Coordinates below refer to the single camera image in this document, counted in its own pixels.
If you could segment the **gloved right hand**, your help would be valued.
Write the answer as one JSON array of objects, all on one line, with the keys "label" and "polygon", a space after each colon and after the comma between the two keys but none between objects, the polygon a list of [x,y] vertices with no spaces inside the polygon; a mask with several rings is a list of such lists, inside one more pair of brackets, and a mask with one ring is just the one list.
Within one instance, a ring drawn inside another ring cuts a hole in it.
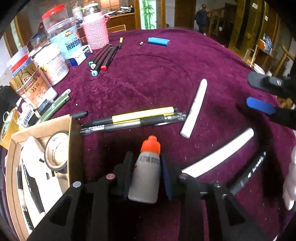
[{"label": "gloved right hand", "polygon": [[294,146],[291,153],[291,162],[288,168],[288,174],[283,184],[283,195],[282,198],[285,203],[287,210],[291,210],[296,200],[296,165],[295,165],[295,151]]}]

